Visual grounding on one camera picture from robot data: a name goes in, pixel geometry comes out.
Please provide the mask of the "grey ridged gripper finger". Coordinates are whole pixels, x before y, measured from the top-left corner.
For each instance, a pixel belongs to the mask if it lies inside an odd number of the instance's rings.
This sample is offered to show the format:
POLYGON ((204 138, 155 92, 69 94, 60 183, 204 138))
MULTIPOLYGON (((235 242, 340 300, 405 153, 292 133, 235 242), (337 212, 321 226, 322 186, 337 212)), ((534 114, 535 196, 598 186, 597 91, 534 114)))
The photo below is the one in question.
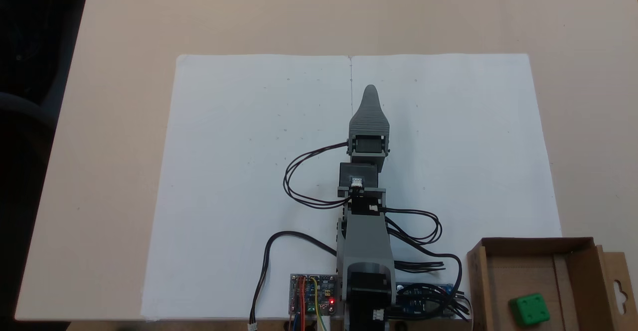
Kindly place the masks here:
POLYGON ((364 89, 360 106, 349 121, 349 136, 389 137, 389 120, 381 109, 378 90, 374 84, 364 89))

